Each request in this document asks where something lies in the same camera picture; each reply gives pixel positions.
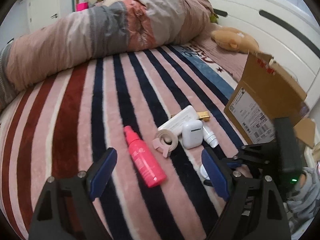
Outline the person's hand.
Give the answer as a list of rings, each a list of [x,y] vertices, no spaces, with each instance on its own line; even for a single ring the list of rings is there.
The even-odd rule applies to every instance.
[[[303,187],[306,184],[306,181],[307,181],[307,175],[304,173],[301,174],[299,178],[300,187]]]

